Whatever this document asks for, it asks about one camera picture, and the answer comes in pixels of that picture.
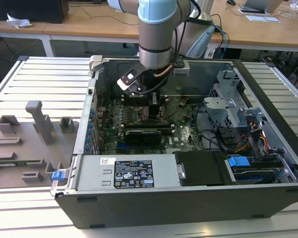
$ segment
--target blue drive latch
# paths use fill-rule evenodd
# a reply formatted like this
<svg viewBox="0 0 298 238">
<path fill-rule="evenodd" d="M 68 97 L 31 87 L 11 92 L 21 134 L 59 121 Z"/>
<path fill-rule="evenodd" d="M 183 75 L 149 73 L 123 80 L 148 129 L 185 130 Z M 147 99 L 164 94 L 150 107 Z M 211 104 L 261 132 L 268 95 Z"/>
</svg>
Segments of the blue drive latch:
<svg viewBox="0 0 298 238">
<path fill-rule="evenodd" d="M 248 167 L 250 163 L 245 156 L 232 156 L 228 159 L 228 163 L 231 167 Z"/>
<path fill-rule="evenodd" d="M 60 180 L 64 181 L 65 180 L 65 171 L 54 171 L 52 173 L 52 180 Z"/>
</svg>

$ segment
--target desk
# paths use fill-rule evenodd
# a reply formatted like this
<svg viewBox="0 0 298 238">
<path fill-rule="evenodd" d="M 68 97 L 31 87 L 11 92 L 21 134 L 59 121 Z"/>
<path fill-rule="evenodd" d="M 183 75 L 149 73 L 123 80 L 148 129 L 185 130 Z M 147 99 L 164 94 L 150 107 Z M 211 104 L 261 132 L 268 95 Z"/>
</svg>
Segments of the desk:
<svg viewBox="0 0 298 238">
<path fill-rule="evenodd" d="M 70 10 L 62 24 L 32 22 L 31 27 L 16 29 L 5 21 L 0 21 L 0 35 L 11 38 L 39 39 L 42 41 L 45 53 L 53 57 L 51 40 L 96 41 L 117 43 L 138 43 L 138 17 L 117 12 L 108 5 L 93 5 L 82 7 L 69 4 Z"/>
<path fill-rule="evenodd" d="M 278 15 L 280 23 L 248 20 L 238 11 L 240 2 L 245 1 L 236 0 L 236 6 L 232 6 L 224 4 L 223 0 L 216 0 L 211 10 L 211 14 L 217 13 L 222 18 L 223 30 L 230 37 L 229 48 L 298 52 L 298 18 L 294 19 L 285 13 L 280 14 L 284 11 L 298 13 L 298 10 L 287 8 L 289 2 L 283 2 L 276 11 L 270 13 L 272 16 Z M 234 15 L 228 7 L 239 16 Z M 220 25 L 217 16 L 213 19 L 216 25 Z M 216 49 L 221 40 L 220 33 L 215 33 L 209 50 Z"/>
<path fill-rule="evenodd" d="M 139 31 L 138 18 L 136 16 L 116 12 L 108 5 L 104 6 L 76 6 L 70 4 L 68 16 L 62 24 L 51 24 L 33 22 L 33 26 L 16 29 L 6 22 L 0 21 L 0 35 L 3 37 L 32 38 L 40 39 L 46 55 L 53 57 L 51 40 L 72 40 L 72 41 L 96 41 L 96 42 L 121 42 L 138 43 Z M 282 6 L 289 6 L 289 2 L 282 3 Z M 296 10 L 280 6 L 272 15 L 277 15 L 282 11 Z M 211 13 L 218 13 L 222 18 L 223 29 L 230 36 L 229 48 L 253 49 L 253 50 L 275 50 L 298 52 L 298 18 L 293 19 L 288 14 L 279 15 L 281 23 L 255 22 L 249 21 L 245 16 L 234 15 L 233 12 L 242 15 L 237 11 L 239 8 L 231 6 L 225 0 L 216 0 Z M 209 44 L 208 52 L 213 52 L 221 42 L 219 33 L 215 33 Z"/>
</svg>

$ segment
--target motherboard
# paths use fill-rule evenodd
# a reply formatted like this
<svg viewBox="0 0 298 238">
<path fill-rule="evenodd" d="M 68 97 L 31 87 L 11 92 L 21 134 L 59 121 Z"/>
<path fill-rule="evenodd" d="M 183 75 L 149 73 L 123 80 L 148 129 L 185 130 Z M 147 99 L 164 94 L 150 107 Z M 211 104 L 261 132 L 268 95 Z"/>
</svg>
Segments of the motherboard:
<svg viewBox="0 0 298 238">
<path fill-rule="evenodd" d="M 172 154 L 203 150 L 196 128 L 199 104 L 185 97 L 165 98 L 156 118 L 141 98 L 102 100 L 97 110 L 99 152 L 108 154 Z"/>
</svg>

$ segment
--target warning label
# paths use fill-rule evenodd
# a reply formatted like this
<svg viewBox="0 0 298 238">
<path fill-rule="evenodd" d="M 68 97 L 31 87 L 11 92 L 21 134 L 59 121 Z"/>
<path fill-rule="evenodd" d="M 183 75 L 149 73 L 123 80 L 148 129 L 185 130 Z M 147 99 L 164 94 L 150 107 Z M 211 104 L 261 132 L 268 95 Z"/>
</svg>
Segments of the warning label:
<svg viewBox="0 0 298 238">
<path fill-rule="evenodd" d="M 151 160 L 116 161 L 115 188 L 154 187 Z"/>
</svg>

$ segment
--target computer case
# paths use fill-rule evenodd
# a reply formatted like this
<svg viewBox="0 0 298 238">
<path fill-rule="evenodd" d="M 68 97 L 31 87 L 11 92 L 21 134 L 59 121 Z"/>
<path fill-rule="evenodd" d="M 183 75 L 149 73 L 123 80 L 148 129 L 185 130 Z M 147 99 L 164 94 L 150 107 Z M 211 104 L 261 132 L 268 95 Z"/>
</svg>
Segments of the computer case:
<svg viewBox="0 0 298 238">
<path fill-rule="evenodd" d="M 0 20 L 7 13 L 18 19 L 62 23 L 69 11 L 67 0 L 0 0 Z"/>
</svg>

